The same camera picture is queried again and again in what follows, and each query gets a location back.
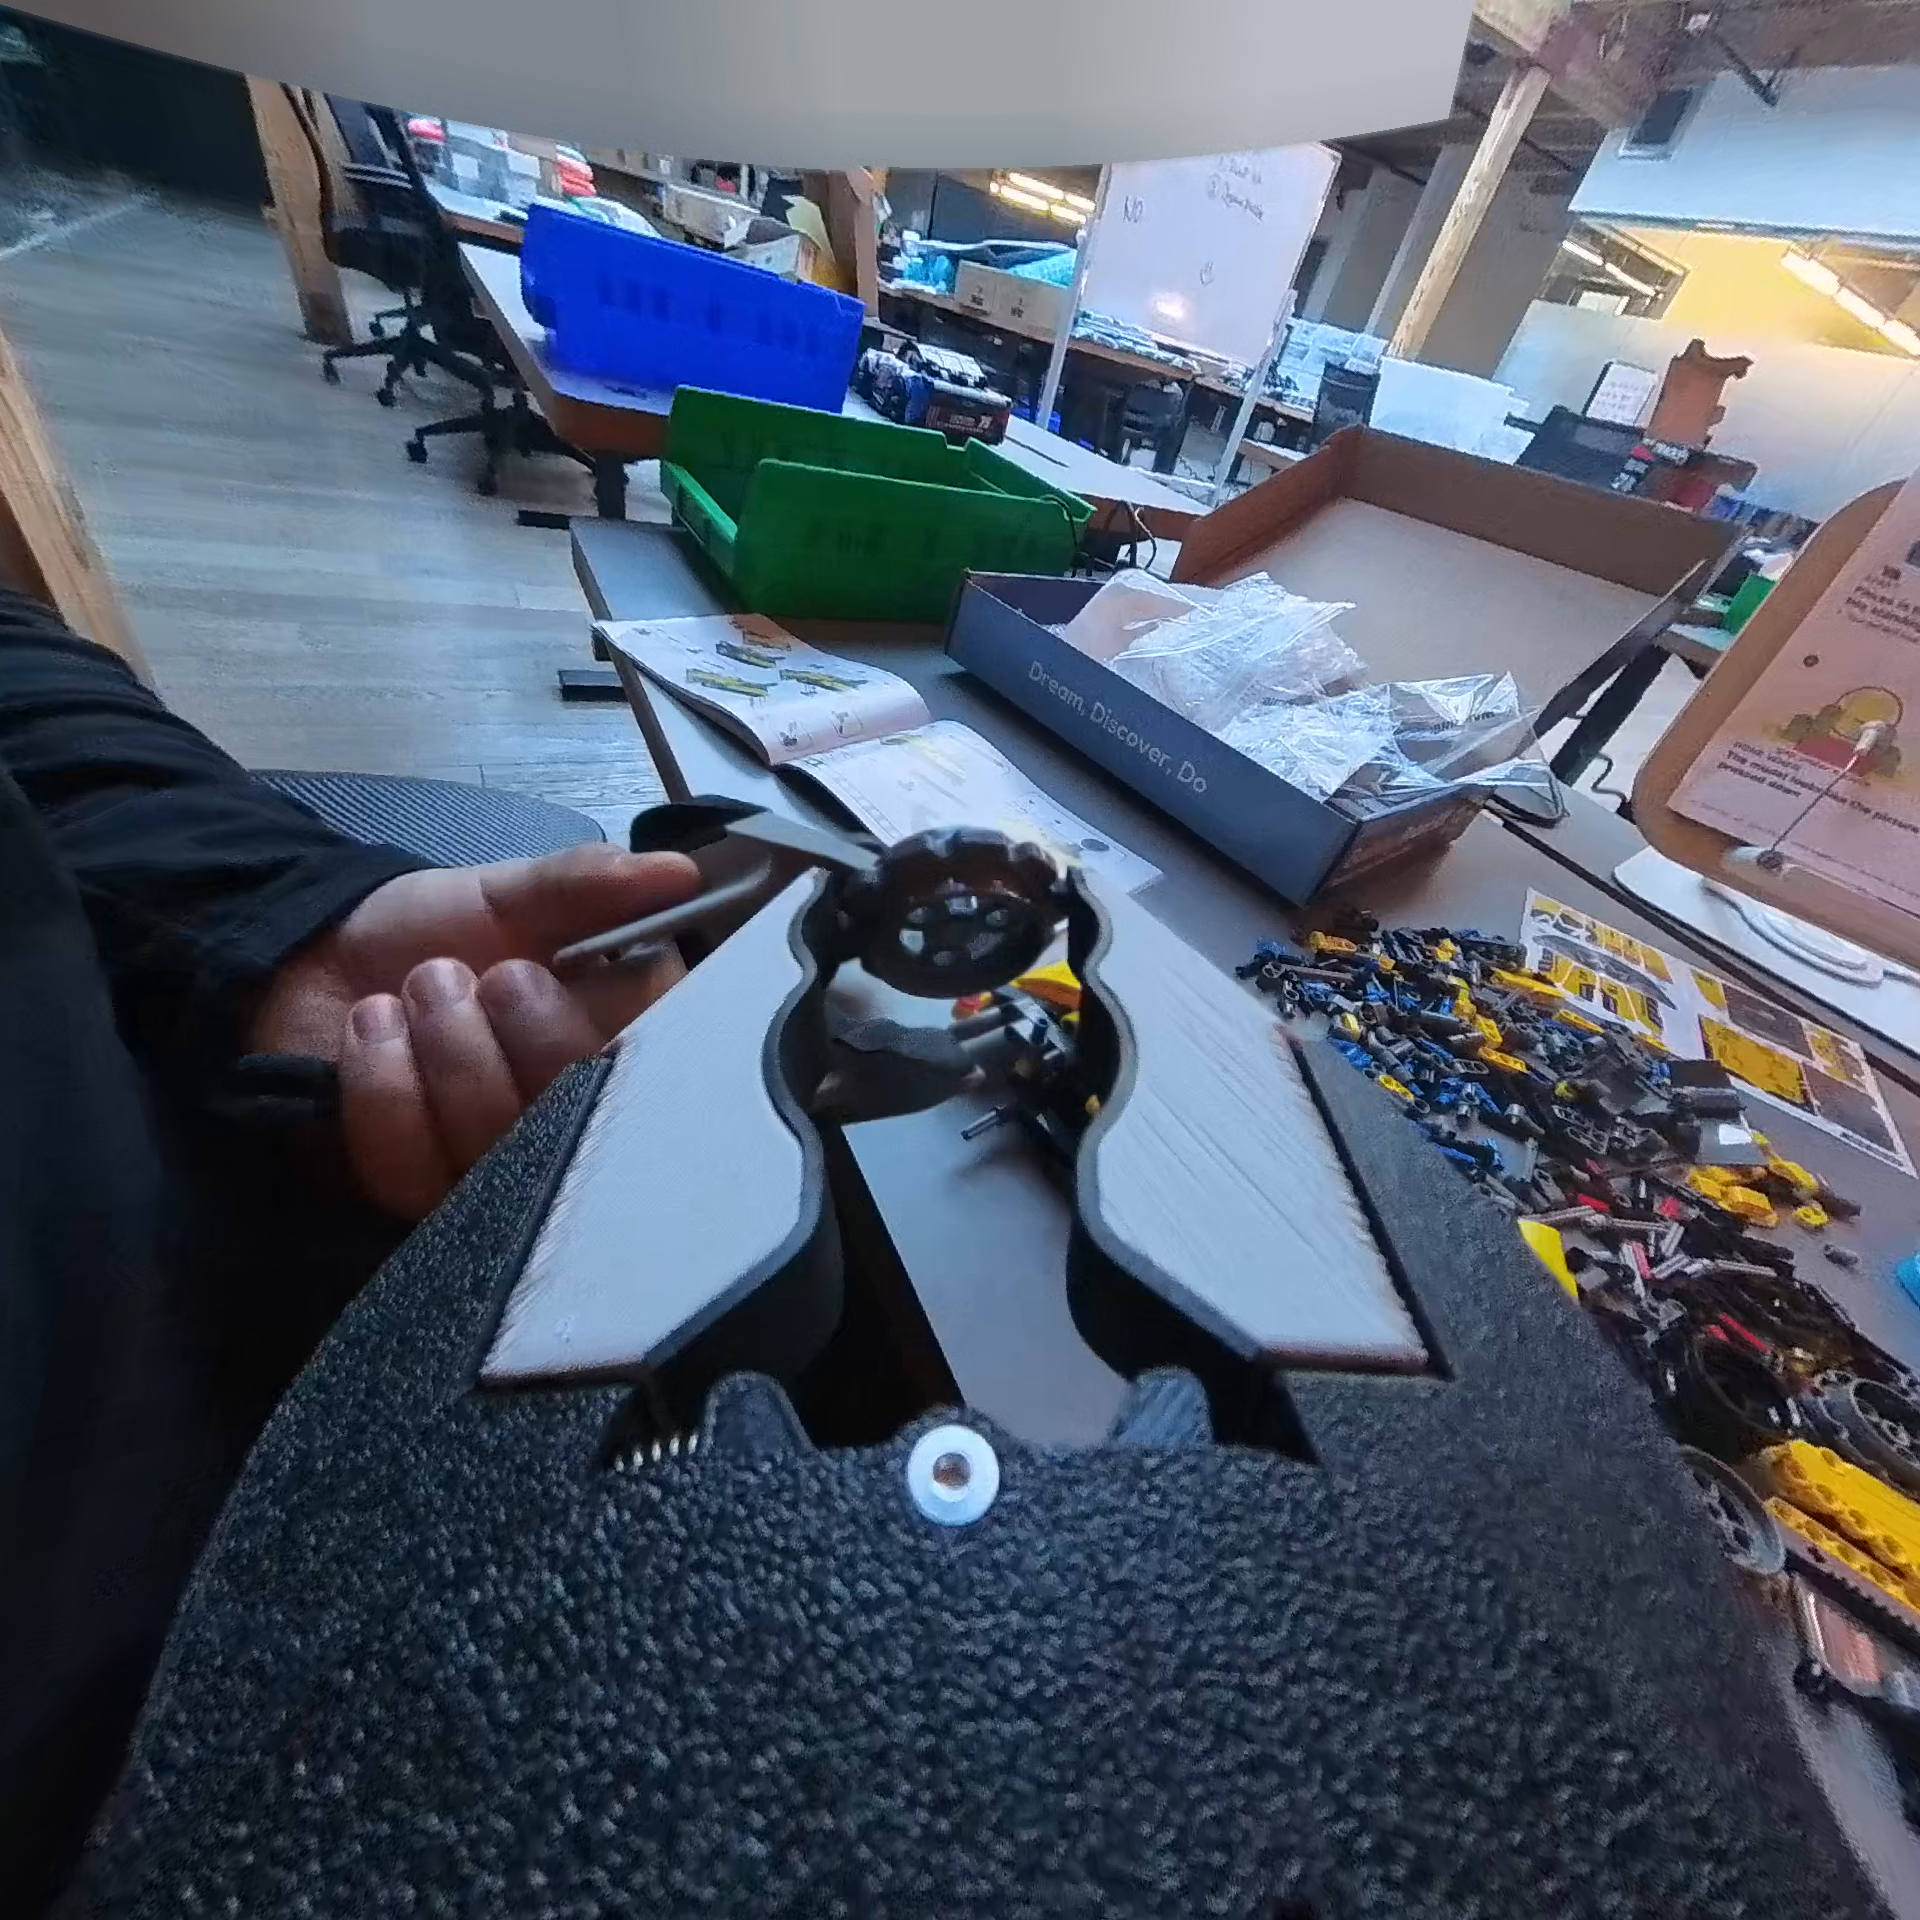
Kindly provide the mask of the yellow toy vehicle model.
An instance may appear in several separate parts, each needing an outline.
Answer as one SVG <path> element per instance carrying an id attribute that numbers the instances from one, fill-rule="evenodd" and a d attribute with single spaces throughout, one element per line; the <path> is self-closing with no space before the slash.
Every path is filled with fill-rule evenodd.
<path id="1" fill-rule="evenodd" d="M 813 1120 L 867 1122 L 931 1113 L 961 1096 L 986 1111 L 965 1139 L 1020 1126 L 1057 1176 L 1101 1113 L 1081 1058 L 1085 983 L 1068 961 L 1047 961 L 1011 983 L 961 995 L 946 1021 L 861 1014 L 831 1000 L 831 1063 L 807 1100 Z"/>

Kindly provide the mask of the white instruction booklet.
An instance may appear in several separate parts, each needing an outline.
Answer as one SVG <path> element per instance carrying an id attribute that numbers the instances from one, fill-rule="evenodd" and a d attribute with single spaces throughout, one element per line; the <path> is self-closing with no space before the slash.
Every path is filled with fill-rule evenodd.
<path id="1" fill-rule="evenodd" d="M 935 717 L 901 675 L 834 656 L 767 615 L 601 619 L 593 638 L 767 771 L 821 788 L 885 847 L 924 829 L 995 829 L 1128 894 L 1164 876 L 1053 799 L 979 731 Z"/>

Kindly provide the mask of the green plastic bin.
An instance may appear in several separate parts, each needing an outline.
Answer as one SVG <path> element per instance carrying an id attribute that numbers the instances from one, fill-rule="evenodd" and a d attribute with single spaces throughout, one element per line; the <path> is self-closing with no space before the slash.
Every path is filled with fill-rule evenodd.
<path id="1" fill-rule="evenodd" d="M 1011 493 L 971 456 L 953 483 L 799 460 L 661 476 L 692 556 L 740 609 L 780 619 L 943 624 L 978 572 L 1066 578 L 1090 525 L 1085 500 Z"/>
<path id="2" fill-rule="evenodd" d="M 1007 496 L 1068 496 L 978 436 L 946 442 L 924 424 L 834 413 L 785 401 L 679 389 L 670 409 L 661 466 L 739 507 L 759 462 L 804 462 L 893 483 L 984 485 Z"/>

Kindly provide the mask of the person's left hand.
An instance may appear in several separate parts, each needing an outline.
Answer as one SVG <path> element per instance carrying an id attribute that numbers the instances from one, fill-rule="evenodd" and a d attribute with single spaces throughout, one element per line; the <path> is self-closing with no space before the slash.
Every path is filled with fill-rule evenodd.
<path id="1" fill-rule="evenodd" d="M 683 980 L 673 948 L 612 974 L 553 961 L 700 892 L 685 855 L 615 847 L 390 877 L 278 965 L 253 1050 L 328 1061 L 358 1192 L 420 1222 L 565 1067 Z"/>

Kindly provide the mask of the grey toothed wheel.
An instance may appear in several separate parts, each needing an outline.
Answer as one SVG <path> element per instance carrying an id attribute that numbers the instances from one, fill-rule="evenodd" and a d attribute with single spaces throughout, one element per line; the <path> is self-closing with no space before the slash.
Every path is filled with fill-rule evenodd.
<path id="1" fill-rule="evenodd" d="M 837 884 L 831 954 L 919 1000 L 990 992 L 1068 917 L 1068 876 L 1001 829 L 920 829 Z"/>
<path id="2" fill-rule="evenodd" d="M 1678 1461 L 1686 1466 L 1732 1566 L 1755 1579 L 1786 1576 L 1789 1547 L 1783 1526 L 1766 1501 L 1732 1466 L 1705 1451 L 1678 1446 Z"/>

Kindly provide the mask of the whiteboard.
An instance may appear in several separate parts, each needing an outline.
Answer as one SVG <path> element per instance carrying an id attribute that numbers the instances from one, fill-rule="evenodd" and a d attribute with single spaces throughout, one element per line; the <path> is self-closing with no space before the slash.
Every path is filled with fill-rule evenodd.
<path id="1" fill-rule="evenodd" d="M 1322 139 L 1106 162 L 1078 312 L 1190 357 L 1258 364 L 1291 309 L 1337 174 L 1339 154 Z"/>

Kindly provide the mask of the black office chair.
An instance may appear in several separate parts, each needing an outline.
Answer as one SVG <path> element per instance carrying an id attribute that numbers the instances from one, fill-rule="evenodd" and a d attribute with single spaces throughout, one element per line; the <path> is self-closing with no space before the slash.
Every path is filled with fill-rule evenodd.
<path id="1" fill-rule="evenodd" d="M 484 450 L 476 493 L 497 493 L 501 460 L 565 456 L 599 483 L 605 460 L 565 445 L 537 413 L 530 389 L 493 323 L 474 303 L 460 242 L 444 226 L 418 156 L 392 107 L 325 94 L 312 112 L 314 131 L 335 131 L 343 160 L 325 160 L 321 218 L 325 250 L 340 271 L 367 273 L 392 290 L 401 308 L 399 329 L 325 351 L 325 380 L 340 382 L 340 362 L 380 357 L 384 362 L 380 406 L 399 401 L 409 375 L 444 372 L 476 394 L 466 413 L 429 420 L 413 430 L 404 456 L 429 460 L 429 445 L 474 436 Z"/>
<path id="2" fill-rule="evenodd" d="M 484 783 L 325 771 L 254 771 L 254 779 L 354 841 L 390 847 L 437 869 L 609 841 L 574 806 Z"/>

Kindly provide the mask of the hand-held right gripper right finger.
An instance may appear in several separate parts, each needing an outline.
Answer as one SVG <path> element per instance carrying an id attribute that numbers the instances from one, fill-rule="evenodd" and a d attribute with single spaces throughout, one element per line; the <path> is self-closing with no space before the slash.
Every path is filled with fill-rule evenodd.
<path id="1" fill-rule="evenodd" d="M 1070 876 L 1085 1247 L 1258 1371 L 1428 1371 L 1428 1343 L 1279 1020 L 1128 892 Z"/>

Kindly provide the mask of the blue cardboard kit box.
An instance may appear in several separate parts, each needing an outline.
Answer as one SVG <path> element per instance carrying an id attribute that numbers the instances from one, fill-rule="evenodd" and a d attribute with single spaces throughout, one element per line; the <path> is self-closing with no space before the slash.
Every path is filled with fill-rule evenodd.
<path id="1" fill-rule="evenodd" d="M 1520 726 L 1572 717 L 1693 607 L 1735 525 L 1368 424 L 1201 515 L 1172 580 L 971 573 L 946 656 L 1057 745 L 1206 847 L 1302 903 L 1372 869 L 1451 847 L 1483 789 L 1439 777 L 1408 799 L 1310 798 L 1198 717 L 1125 681 L 1128 627 L 1241 580 L 1332 604 L 1358 666 L 1337 685 L 1513 679 Z"/>

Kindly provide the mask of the white monitor stand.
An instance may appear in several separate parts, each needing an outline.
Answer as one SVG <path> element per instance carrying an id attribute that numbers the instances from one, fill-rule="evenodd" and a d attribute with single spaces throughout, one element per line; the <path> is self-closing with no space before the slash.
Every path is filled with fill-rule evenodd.
<path id="1" fill-rule="evenodd" d="M 1643 907 L 1775 977 L 1889 1044 L 1918 1050 L 1918 968 L 1643 850 L 1613 869 Z"/>

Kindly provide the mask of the clear plastic bag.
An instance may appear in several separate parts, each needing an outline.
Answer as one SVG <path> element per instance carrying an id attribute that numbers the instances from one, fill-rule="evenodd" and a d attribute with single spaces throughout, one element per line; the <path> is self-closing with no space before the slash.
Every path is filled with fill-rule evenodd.
<path id="1" fill-rule="evenodd" d="M 1350 609 L 1264 572 L 1225 587 L 1121 572 L 1047 631 L 1155 708 L 1353 815 L 1439 792 L 1553 799 L 1538 708 L 1514 675 L 1381 679 L 1339 632 Z"/>

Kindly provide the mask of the yellow sticker sheet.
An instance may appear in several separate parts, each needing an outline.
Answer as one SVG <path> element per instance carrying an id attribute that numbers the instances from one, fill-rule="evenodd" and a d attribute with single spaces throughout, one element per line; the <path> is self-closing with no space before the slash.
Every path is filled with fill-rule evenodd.
<path id="1" fill-rule="evenodd" d="M 1544 974 L 1584 1014 L 1676 1061 L 1725 1067 L 1764 1104 L 1880 1164 L 1918 1171 L 1876 1067 L 1838 1033 L 1534 889 L 1520 941 L 1526 965 Z"/>

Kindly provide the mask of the pile of small building pieces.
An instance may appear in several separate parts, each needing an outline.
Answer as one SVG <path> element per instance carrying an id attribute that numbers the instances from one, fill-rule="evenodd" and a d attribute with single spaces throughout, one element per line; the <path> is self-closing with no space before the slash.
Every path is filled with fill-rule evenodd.
<path id="1" fill-rule="evenodd" d="M 1833 1187 L 1773 1151 L 1725 1067 L 1584 1014 L 1479 929 L 1350 911 L 1258 941 L 1235 974 L 1514 1225 L 1560 1229 L 1582 1303 L 1629 1338 L 1710 1328 L 1792 1383 L 1866 1369 L 1866 1333 L 1783 1238 L 1833 1254 Z"/>

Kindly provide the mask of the blue plastic bin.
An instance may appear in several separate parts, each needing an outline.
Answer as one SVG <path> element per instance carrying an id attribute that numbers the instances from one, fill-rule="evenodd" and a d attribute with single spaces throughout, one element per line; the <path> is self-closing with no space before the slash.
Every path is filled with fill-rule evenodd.
<path id="1" fill-rule="evenodd" d="M 867 326 L 867 308 L 839 290 L 560 201 L 522 218 L 521 290 L 565 372 L 834 413 L 847 409 Z"/>

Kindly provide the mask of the black wheel rim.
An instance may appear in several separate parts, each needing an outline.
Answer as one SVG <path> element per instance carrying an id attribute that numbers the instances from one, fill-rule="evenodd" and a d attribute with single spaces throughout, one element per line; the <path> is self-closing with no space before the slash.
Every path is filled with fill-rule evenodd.
<path id="1" fill-rule="evenodd" d="M 1673 1438 L 1715 1458 L 1748 1458 L 1805 1438 L 1783 1382 L 1710 1328 L 1670 1328 L 1649 1347 L 1649 1387 Z"/>

